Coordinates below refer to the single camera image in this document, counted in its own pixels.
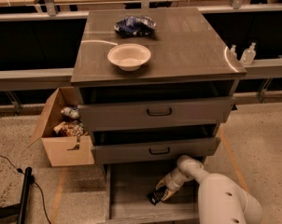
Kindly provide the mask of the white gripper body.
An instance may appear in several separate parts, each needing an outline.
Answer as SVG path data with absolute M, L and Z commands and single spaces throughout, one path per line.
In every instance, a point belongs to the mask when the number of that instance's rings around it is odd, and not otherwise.
M 169 191 L 175 192 L 180 190 L 180 188 L 189 181 L 192 181 L 191 176 L 184 175 L 179 171 L 178 168 L 175 168 L 173 171 L 168 173 L 164 177 L 164 184 Z

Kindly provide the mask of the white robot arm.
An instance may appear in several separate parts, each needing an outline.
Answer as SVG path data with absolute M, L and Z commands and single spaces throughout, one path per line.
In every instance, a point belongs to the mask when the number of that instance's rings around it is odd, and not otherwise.
M 200 224 L 261 224 L 263 210 L 256 198 L 226 175 L 207 172 L 200 161 L 187 155 L 178 158 L 176 168 L 157 184 L 149 200 L 166 201 L 192 180 L 199 185 Z

